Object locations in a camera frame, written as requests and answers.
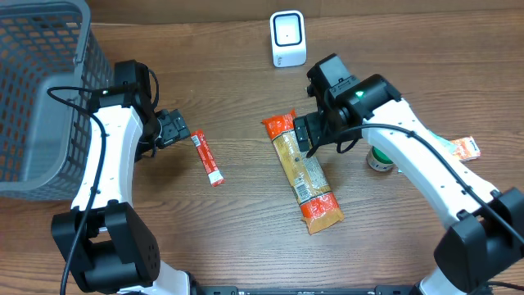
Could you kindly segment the red snack stick packet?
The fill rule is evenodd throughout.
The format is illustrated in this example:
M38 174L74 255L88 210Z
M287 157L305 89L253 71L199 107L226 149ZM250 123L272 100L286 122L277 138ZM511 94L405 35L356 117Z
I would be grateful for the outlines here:
M201 158L201 162L206 170L210 184L213 187L224 184L225 179L216 164L215 158L210 150L203 131L201 129L196 130L194 133L192 133L191 140L193 141L199 157Z

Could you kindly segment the green lid white jar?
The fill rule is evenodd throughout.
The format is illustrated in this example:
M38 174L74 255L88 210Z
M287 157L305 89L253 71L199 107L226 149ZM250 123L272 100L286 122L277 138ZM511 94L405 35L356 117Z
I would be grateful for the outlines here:
M380 172L389 171L395 165L389 157L374 146L370 148L366 160L372 169Z

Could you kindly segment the orange long noodle package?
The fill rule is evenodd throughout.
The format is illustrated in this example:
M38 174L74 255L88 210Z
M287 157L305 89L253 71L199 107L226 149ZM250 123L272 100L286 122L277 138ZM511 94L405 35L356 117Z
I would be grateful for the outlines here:
M299 149L294 130L294 111L262 120L275 148L310 234L345 219L334 192L316 157Z

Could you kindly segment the orange tissue pack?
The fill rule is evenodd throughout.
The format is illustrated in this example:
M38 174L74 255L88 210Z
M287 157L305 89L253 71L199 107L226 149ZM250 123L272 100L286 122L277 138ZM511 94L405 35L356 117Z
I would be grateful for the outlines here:
M460 161L475 160L481 156L481 150L472 136L454 139L450 142L455 147L452 155Z

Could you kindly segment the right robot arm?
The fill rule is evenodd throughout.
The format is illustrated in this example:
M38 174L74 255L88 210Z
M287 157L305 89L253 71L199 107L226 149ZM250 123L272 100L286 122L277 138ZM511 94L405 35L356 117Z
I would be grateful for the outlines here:
M413 287L415 294L478 294L523 258L523 193L504 192L449 154L382 75L360 80L337 54L306 74L317 110L294 120L301 151L336 144L337 152L360 139L380 150L426 198L445 228L436 269Z

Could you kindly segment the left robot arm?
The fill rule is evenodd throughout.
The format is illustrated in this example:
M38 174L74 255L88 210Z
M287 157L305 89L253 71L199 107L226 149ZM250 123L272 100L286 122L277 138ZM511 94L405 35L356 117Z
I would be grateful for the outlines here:
M132 202L135 162L189 138L189 128L178 110L157 110L159 83L146 65L118 62L114 81L108 88L76 88L90 96L75 110L89 116L91 141L70 211L52 218L52 236L65 259L60 292L72 277L85 293L201 294L189 272L161 260Z

